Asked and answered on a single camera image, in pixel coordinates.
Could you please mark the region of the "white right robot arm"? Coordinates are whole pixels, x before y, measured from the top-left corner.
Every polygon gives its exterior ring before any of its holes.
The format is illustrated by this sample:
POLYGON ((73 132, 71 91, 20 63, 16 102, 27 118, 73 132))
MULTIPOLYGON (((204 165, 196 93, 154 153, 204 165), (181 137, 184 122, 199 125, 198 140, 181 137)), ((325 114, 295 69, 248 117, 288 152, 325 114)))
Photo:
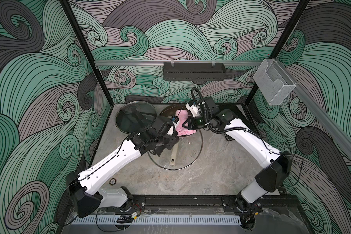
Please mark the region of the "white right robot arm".
POLYGON ((226 134, 238 142, 262 167, 236 198, 239 210, 248 211, 262 196, 273 193, 289 176, 293 156, 265 142, 232 110, 219 110, 211 97, 203 97, 197 88, 191 90, 192 101, 186 108, 192 113, 189 123, 193 128, 208 128, 215 134, 226 134))

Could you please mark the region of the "glass pot lid black knob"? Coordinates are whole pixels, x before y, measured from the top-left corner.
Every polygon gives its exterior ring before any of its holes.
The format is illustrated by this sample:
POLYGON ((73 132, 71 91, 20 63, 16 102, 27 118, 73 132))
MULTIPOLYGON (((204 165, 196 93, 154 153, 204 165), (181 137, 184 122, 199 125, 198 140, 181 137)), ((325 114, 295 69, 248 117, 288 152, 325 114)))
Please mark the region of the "glass pot lid black knob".
POLYGON ((165 149, 160 156, 147 153, 150 160, 167 171, 180 171, 190 167, 200 156, 203 149, 201 131, 187 136, 180 136, 178 143, 171 150, 165 149))

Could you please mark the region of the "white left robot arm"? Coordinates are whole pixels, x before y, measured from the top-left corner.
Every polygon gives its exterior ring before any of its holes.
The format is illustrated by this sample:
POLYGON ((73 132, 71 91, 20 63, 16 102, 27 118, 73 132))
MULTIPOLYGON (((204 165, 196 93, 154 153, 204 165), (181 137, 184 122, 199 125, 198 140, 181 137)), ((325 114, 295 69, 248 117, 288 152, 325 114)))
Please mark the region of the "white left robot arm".
POLYGON ((103 188, 105 182, 124 166, 151 151, 160 156, 164 149, 171 150, 179 141, 176 127, 178 117, 159 116, 147 127, 127 136, 121 145, 104 159, 80 172, 66 176, 68 194, 79 218, 99 208, 115 207, 125 212, 133 205, 133 196, 124 186, 119 189, 103 188))

